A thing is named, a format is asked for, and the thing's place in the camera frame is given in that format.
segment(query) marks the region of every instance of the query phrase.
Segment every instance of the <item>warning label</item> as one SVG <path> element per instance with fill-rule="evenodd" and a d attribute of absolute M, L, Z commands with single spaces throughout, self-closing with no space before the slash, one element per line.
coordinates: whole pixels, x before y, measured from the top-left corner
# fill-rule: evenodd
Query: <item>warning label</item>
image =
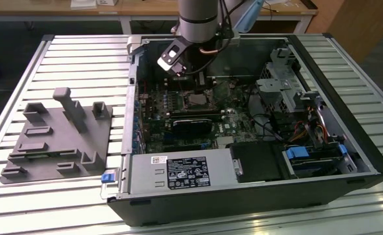
<path fill-rule="evenodd" d="M 166 159 L 168 188 L 210 186 L 205 157 Z"/>

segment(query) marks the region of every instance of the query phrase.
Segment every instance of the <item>sticker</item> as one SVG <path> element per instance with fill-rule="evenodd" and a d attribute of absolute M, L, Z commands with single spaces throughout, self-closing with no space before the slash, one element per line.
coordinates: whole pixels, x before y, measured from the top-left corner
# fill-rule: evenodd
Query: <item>sticker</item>
<path fill-rule="evenodd" d="M 98 14 L 116 15 L 117 11 L 98 11 Z"/>
<path fill-rule="evenodd" d="M 314 11 L 302 11 L 300 12 L 301 15 L 314 15 L 316 12 Z"/>
<path fill-rule="evenodd" d="M 210 186 L 205 157 L 168 159 L 168 188 L 196 188 Z"/>
<path fill-rule="evenodd" d="M 166 156 L 153 156 L 150 158 L 150 164 L 160 164 L 166 162 Z"/>

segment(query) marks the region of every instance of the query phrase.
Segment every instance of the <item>aluminum slotted table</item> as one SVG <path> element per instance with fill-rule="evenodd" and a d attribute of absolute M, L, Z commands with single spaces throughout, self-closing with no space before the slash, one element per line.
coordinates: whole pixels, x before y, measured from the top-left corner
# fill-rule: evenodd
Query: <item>aluminum slotted table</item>
<path fill-rule="evenodd" d="M 298 35 L 330 85 L 383 153 L 383 92 L 332 38 Z M 120 166 L 128 84 L 128 36 L 46 36 L 0 116 L 0 172 L 24 126 L 28 102 L 58 107 L 56 87 L 69 87 L 81 105 L 113 106 L 106 168 Z M 116 184 L 100 177 L 0 183 L 0 234 L 368 234 L 383 232 L 383 183 L 325 206 L 269 211 L 153 227 L 129 227 L 105 204 Z"/>

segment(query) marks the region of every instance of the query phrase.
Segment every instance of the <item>blue tab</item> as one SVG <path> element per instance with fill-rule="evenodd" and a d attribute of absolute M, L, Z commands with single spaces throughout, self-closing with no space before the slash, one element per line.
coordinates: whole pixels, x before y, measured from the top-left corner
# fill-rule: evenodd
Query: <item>blue tab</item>
<path fill-rule="evenodd" d="M 305 158 L 309 156 L 309 153 L 306 151 L 305 147 L 292 147 L 285 151 L 286 158 Z"/>
<path fill-rule="evenodd" d="M 288 149 L 286 151 L 285 151 L 285 155 L 286 155 L 286 158 L 288 159 L 292 159 L 294 156 L 293 156 L 293 152 L 290 151 L 290 149 Z"/>
<path fill-rule="evenodd" d="M 342 144 L 340 144 L 340 145 L 337 146 L 337 149 L 340 150 L 340 152 L 341 152 L 342 155 L 345 155 L 345 154 L 348 153 L 346 148 L 345 148 L 345 146 L 344 146 Z"/>
<path fill-rule="evenodd" d="M 112 183 L 114 182 L 114 173 L 112 174 L 102 174 L 101 175 L 101 183 Z"/>
<path fill-rule="evenodd" d="M 208 144 L 208 143 L 202 143 L 202 144 L 200 145 L 200 149 L 204 150 L 204 149 L 206 148 L 206 146 L 209 146 L 209 144 Z"/>

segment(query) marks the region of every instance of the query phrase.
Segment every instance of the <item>barcode sticker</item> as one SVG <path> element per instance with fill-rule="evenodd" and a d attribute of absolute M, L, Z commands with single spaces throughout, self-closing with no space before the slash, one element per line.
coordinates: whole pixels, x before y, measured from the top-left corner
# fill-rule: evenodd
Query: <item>barcode sticker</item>
<path fill-rule="evenodd" d="M 150 164 L 166 163 L 166 156 L 153 156 L 150 158 Z"/>

